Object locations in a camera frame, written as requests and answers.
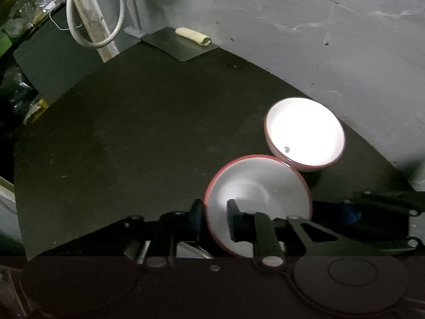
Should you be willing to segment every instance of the white cable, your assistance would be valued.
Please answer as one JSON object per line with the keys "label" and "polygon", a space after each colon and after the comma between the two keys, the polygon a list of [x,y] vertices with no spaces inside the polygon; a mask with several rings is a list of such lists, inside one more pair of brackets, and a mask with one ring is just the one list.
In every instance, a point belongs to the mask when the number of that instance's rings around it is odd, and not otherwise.
{"label": "white cable", "polygon": [[76,26],[75,26],[75,20],[74,20],[74,0],[66,0],[66,20],[68,22],[68,27],[71,32],[72,37],[74,37],[75,41],[86,48],[91,49],[98,49],[102,48],[109,43],[113,41],[113,39],[118,35],[118,32],[120,31],[122,24],[124,22],[125,17],[125,0],[120,0],[120,17],[118,18],[118,23],[116,24],[115,29],[113,32],[103,41],[92,43],[84,39],[80,33],[78,32]]}
{"label": "white cable", "polygon": [[56,25],[56,27],[59,29],[59,30],[61,30],[61,31],[68,31],[69,30],[69,28],[68,29],[62,29],[54,20],[53,20],[53,18],[52,18],[52,11],[50,11],[49,12],[49,18],[50,18],[50,20],[53,22],[53,24],[55,24]]}

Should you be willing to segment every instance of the circular base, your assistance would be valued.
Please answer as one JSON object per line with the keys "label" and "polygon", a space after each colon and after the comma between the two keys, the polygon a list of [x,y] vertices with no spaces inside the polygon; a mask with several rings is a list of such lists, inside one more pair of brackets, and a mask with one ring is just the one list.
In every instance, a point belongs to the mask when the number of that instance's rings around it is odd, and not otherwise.
{"label": "circular base", "polygon": [[80,314],[117,302],[136,279],[137,265],[127,257],[36,257],[20,283],[44,311]]}
{"label": "circular base", "polygon": [[393,306],[407,288],[407,272],[393,257],[302,257],[296,286],[306,297],[345,314],[371,314]]}

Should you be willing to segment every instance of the red rim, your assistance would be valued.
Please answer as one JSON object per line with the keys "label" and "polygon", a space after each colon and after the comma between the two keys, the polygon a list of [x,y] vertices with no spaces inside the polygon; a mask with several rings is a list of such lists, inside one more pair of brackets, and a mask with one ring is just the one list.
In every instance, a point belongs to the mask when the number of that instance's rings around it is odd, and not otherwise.
{"label": "red rim", "polygon": [[301,176],[301,174],[291,165],[285,163],[284,161],[282,161],[281,159],[277,158],[277,157],[273,157],[273,156],[269,156],[269,155],[247,155],[247,156],[242,156],[239,158],[234,159],[233,161],[227,163],[224,167],[222,167],[212,178],[212,180],[210,181],[210,183],[208,184],[207,190],[205,191],[205,196],[203,197],[203,205],[205,207],[205,220],[207,221],[207,227],[208,230],[211,233],[211,236],[214,238],[215,242],[217,242],[217,244],[224,250],[226,250],[227,252],[229,252],[230,254],[235,255],[236,257],[242,257],[239,254],[236,254],[235,252],[233,252],[232,250],[230,250],[228,247],[226,247],[219,239],[218,237],[214,234],[214,231],[212,230],[211,226],[210,226],[210,222],[208,220],[208,199],[210,196],[210,192],[211,192],[211,188],[213,187],[213,185],[215,184],[215,182],[217,181],[217,179],[220,177],[220,175],[231,165],[242,161],[242,160],[247,160],[248,158],[269,158],[270,160],[274,160],[277,161],[279,163],[284,164],[285,166],[287,166],[288,168],[290,168],[301,180],[302,184],[304,185],[304,188],[307,192],[307,197],[309,198],[309,205],[310,205],[310,215],[309,215],[309,219],[312,219],[313,216],[313,202],[312,202],[312,197],[311,197],[311,193],[310,193],[310,188],[307,185],[306,181],[304,180],[304,178]]}
{"label": "red rim", "polygon": [[330,165],[332,165],[332,164],[334,164],[334,163],[336,163],[340,158],[341,158],[341,156],[343,155],[343,153],[344,153],[344,151],[345,151],[345,147],[346,147],[346,138],[345,138],[345,132],[344,132],[344,129],[343,129],[343,126],[341,125],[341,122],[339,122],[339,120],[338,120],[338,118],[335,116],[335,118],[337,119],[337,121],[338,121],[338,123],[339,123],[339,125],[341,126],[341,129],[343,130],[343,136],[344,136],[344,146],[343,146],[343,149],[341,150],[341,153],[338,155],[338,157],[337,158],[335,158],[335,160],[333,160],[332,162],[329,162],[329,163],[326,163],[326,164],[324,164],[324,165],[307,165],[307,164],[302,164],[302,163],[298,163],[298,162],[296,162],[296,161],[294,161],[294,160],[292,160],[292,159],[290,159],[288,156],[286,156],[286,155],[284,155],[282,152],[280,152],[280,150],[276,147],[276,145],[273,143],[273,141],[271,141],[271,138],[270,138],[270,135],[269,135],[269,132],[267,132],[267,118],[269,117],[269,113],[270,113],[270,111],[273,109],[273,107],[275,106],[275,105],[277,105],[278,103],[280,103],[280,102],[282,102],[282,101],[286,101],[287,99],[292,99],[292,98],[301,98],[301,99],[307,99],[307,100],[309,100],[309,101],[313,101],[313,102],[315,102],[315,103],[318,103],[318,104],[320,104],[319,102],[316,102],[316,101],[314,101],[314,100],[312,100],[312,99],[309,99],[309,98],[304,98],[304,97],[288,97],[288,98],[284,98],[284,99],[281,99],[280,101],[278,101],[278,102],[276,102],[275,104],[273,104],[271,107],[270,107],[270,109],[267,111],[267,114],[266,114],[266,117],[265,117],[265,119],[264,119],[264,134],[266,135],[266,138],[267,138],[267,141],[274,147],[274,149],[276,150],[276,152],[279,154],[279,156],[280,157],[283,157],[285,160],[288,160],[288,162],[292,162],[293,164],[295,164],[295,165],[297,165],[297,166],[299,166],[299,167],[302,167],[302,168],[307,168],[307,169],[323,169],[323,168],[326,168],[326,167],[328,167],[328,166],[330,166]]}

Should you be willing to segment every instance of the green object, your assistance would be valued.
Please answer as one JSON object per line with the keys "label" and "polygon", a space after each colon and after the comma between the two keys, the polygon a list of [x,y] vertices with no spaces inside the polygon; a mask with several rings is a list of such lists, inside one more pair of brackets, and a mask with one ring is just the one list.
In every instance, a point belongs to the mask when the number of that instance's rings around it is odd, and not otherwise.
{"label": "green object", "polygon": [[12,42],[10,41],[9,37],[0,32],[0,56],[3,55],[11,46]]}

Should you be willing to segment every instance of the white pipe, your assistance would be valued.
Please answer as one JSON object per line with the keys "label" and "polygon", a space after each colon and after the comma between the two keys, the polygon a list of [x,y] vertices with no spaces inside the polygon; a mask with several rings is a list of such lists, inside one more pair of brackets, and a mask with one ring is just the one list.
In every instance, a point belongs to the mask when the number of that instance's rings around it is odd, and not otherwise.
{"label": "white pipe", "polygon": [[124,22],[125,0],[120,0],[120,16],[118,18],[118,23],[116,24],[115,29],[106,39],[97,43],[89,42],[80,35],[77,27],[75,26],[73,11],[74,11],[74,0],[66,0],[66,19],[67,19],[68,27],[72,37],[75,39],[75,41],[78,44],[82,45],[85,48],[98,49],[111,43],[113,39],[116,37],[116,35],[118,35],[118,32],[120,31],[122,24]]}

